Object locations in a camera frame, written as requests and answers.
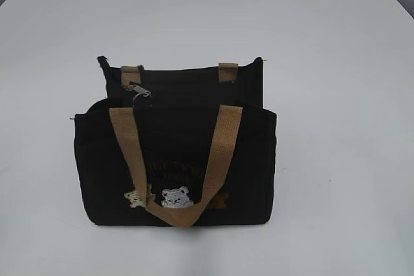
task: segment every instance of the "bag strap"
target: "bag strap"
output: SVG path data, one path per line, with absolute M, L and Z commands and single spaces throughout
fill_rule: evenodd
M 125 87 L 131 82 L 141 84 L 141 73 L 144 70 L 142 65 L 138 66 L 121 66 L 121 84 Z
M 237 80 L 239 65 L 236 63 L 219 63 L 219 83 Z
M 243 108 L 221 105 L 202 187 L 201 201 L 183 209 L 165 208 L 155 203 L 147 190 L 145 163 L 139 143 L 133 108 L 111 108 L 109 117 L 124 154 L 131 178 L 145 209 L 172 226 L 192 226 L 210 200 L 223 186 L 232 161 Z

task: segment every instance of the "bear patch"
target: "bear patch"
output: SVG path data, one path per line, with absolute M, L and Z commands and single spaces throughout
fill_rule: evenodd
M 187 208 L 194 205 L 194 202 L 188 197 L 188 188 L 180 187 L 179 189 L 162 190 L 164 200 L 161 202 L 165 208 Z
M 136 190 L 127 192 L 124 194 L 125 198 L 129 200 L 131 203 L 129 207 L 136 208 L 138 206 L 144 207 L 144 203 L 141 200 L 140 196 L 138 195 L 138 192 Z

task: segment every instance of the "white backdrop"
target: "white backdrop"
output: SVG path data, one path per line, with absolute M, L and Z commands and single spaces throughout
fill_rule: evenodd
M 395 0 L 7 1 L 0 275 L 412 275 L 413 35 Z M 104 97 L 102 54 L 148 70 L 268 60 L 268 224 L 89 222 L 69 118 Z

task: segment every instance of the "lunch bag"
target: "lunch bag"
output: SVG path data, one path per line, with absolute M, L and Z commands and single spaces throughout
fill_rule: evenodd
M 190 72 L 183 76 L 191 84 L 192 74 L 209 76 L 213 70 Z M 110 85 L 109 94 L 112 88 L 119 91 Z M 139 109 L 123 104 L 123 99 L 105 99 L 74 119 L 76 165 L 91 221 L 188 227 L 269 220 L 273 112 L 215 103 Z
M 163 107 L 206 105 L 263 106 L 263 60 L 239 66 L 220 63 L 216 67 L 185 70 L 144 70 L 142 65 L 111 67 L 98 57 L 106 80 L 107 97 L 122 99 L 131 107 L 135 100 L 162 103 Z

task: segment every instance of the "black bag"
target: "black bag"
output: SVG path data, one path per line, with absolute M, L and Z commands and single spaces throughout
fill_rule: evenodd
M 110 67 L 104 56 L 98 62 L 106 79 L 108 98 L 123 99 L 123 106 L 136 104 L 157 107 L 209 105 L 263 106 L 263 60 L 238 66 L 220 63 L 217 67 L 186 70 L 144 70 L 142 65 Z
M 273 112 L 120 104 L 103 100 L 75 117 L 83 203 L 95 224 L 186 227 L 269 220 Z

